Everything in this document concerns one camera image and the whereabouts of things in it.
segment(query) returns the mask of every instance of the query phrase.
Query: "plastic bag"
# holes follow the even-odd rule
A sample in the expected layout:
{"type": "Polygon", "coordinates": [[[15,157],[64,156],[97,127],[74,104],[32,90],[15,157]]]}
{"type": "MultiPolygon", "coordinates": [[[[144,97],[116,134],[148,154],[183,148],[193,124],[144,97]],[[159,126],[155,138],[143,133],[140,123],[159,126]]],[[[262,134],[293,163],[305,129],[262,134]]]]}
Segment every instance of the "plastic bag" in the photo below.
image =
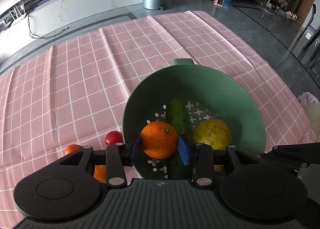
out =
{"type": "Polygon", "coordinates": [[[310,103],[320,104],[318,99],[310,92],[304,92],[302,95],[298,96],[298,101],[300,101],[301,106],[306,106],[310,103]]]}

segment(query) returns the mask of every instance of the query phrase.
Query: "grid pattern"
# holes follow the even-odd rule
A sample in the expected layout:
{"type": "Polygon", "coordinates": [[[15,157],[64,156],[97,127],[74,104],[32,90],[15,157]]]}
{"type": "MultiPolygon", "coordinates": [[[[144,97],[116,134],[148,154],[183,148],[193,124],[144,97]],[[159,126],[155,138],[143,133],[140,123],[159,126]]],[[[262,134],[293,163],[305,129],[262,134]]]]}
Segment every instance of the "grid pattern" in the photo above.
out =
{"type": "Polygon", "coordinates": [[[102,149],[122,131],[133,89],[175,58],[217,69],[256,102],[274,145],[314,142],[309,121],[276,72],[241,38],[202,11],[146,17],[86,33],[29,60],[0,79],[0,227],[22,218],[13,189],[61,158],[69,144],[102,149]]]}

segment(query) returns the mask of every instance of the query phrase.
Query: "red tomato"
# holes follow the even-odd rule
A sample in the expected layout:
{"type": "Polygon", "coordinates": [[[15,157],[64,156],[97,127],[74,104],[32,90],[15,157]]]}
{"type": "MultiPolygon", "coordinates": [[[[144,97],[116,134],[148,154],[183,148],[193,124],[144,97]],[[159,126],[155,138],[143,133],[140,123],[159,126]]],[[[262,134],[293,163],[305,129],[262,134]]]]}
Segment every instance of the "red tomato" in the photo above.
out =
{"type": "Polygon", "coordinates": [[[121,132],[118,131],[111,131],[106,135],[105,143],[107,146],[111,144],[116,144],[118,142],[123,143],[123,137],[121,132]]]}

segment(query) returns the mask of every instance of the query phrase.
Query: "gray floor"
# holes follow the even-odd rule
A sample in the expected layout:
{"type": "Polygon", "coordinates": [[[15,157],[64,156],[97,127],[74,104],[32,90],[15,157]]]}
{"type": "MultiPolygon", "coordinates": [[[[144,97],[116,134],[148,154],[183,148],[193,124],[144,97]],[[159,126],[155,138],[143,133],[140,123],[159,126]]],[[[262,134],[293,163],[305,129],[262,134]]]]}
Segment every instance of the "gray floor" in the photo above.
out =
{"type": "MultiPolygon", "coordinates": [[[[320,99],[320,88],[312,79],[305,67],[288,52],[288,47],[298,34],[301,23],[282,16],[270,16],[260,10],[258,4],[236,0],[228,8],[216,8],[211,0],[170,0],[167,10],[147,10],[142,4],[102,12],[74,22],[58,37],[48,40],[38,39],[24,49],[11,56],[0,66],[0,74],[11,71],[52,45],[81,35],[102,26],[131,19],[159,15],[165,13],[183,12],[187,10],[202,10],[222,22],[234,31],[255,51],[257,51],[271,67],[282,77],[295,96],[309,91],[320,99]]],[[[55,35],[58,29],[47,36],[55,35]]]]}

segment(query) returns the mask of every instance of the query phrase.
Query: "table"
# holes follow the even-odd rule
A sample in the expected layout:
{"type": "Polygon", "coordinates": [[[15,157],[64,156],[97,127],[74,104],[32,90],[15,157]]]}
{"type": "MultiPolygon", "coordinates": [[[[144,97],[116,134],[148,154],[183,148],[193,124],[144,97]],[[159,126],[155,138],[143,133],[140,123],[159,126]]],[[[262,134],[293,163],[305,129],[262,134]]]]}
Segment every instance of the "table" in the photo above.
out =
{"type": "MultiPolygon", "coordinates": [[[[0,33],[0,62],[2,63],[16,52],[24,49],[30,52],[35,47],[43,45],[46,40],[34,39],[32,33],[38,36],[54,36],[69,28],[64,32],[75,30],[79,27],[79,20],[91,17],[116,8],[142,3],[143,0],[47,0],[35,8],[28,17],[12,25],[9,29],[0,33]]],[[[86,25],[92,21],[81,21],[80,25],[86,25]]]]}
{"type": "MultiPolygon", "coordinates": [[[[175,58],[192,58],[241,84],[274,145],[314,142],[310,123],[276,72],[232,31],[202,11],[146,17],[78,36],[0,79],[0,227],[22,218],[15,185],[61,158],[69,144],[104,148],[133,89],[175,58]]],[[[137,174],[126,169],[128,180],[137,174]]]]}

